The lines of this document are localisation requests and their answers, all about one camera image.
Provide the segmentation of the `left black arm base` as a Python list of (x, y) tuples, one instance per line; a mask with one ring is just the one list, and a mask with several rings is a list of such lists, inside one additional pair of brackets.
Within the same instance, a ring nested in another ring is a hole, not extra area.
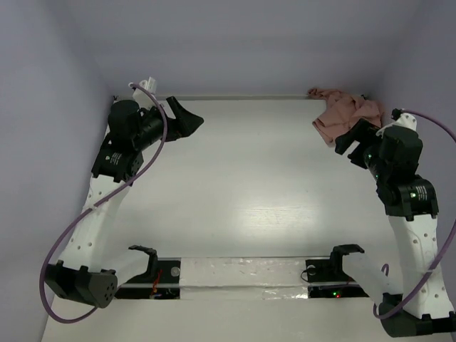
[(123, 284), (116, 299), (180, 299), (181, 259), (159, 259), (154, 249), (139, 245), (132, 245), (129, 250), (146, 253), (147, 268)]

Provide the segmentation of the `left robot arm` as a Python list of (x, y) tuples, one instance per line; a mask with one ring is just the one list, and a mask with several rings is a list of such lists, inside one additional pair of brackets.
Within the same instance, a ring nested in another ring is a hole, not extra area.
[(62, 299), (105, 308), (118, 287), (130, 280), (150, 281), (157, 275), (157, 252), (139, 244), (104, 260), (108, 233), (120, 204), (134, 181), (149, 165), (143, 151), (155, 142), (165, 144), (191, 136), (203, 124), (175, 97), (167, 98), (173, 113), (160, 106), (119, 100), (111, 105), (108, 132), (91, 170), (82, 216), (72, 223), (72, 236), (55, 263), (47, 263), (42, 284)]

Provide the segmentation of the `pink printed t shirt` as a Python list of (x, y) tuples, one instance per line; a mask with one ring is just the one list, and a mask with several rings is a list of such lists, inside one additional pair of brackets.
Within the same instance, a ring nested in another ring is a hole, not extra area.
[(328, 146), (333, 145), (337, 137), (347, 133), (360, 119), (381, 127), (385, 110), (376, 100), (325, 88), (311, 88), (307, 96), (312, 100), (326, 101), (326, 109), (312, 124)]

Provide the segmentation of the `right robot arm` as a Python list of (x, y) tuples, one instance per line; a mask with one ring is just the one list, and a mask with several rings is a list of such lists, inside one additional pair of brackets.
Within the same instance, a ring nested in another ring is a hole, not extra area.
[(437, 195), (417, 174), (423, 142), (413, 115), (402, 113), (378, 128), (360, 119), (336, 138), (342, 155), (357, 142), (349, 160), (372, 174), (398, 247), (403, 282), (393, 283), (389, 268), (376, 268), (358, 245), (333, 248), (328, 261), (335, 279), (351, 277), (374, 303), (374, 315), (393, 337), (455, 332), (455, 309), (440, 269), (444, 250), (437, 246)]

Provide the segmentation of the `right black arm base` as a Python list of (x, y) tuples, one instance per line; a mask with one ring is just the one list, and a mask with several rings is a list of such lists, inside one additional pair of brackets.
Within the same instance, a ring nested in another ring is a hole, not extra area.
[(357, 244), (343, 244), (333, 248), (329, 256), (307, 259), (301, 280), (308, 284), (310, 299), (367, 298), (364, 290), (342, 268), (343, 257), (364, 254)]

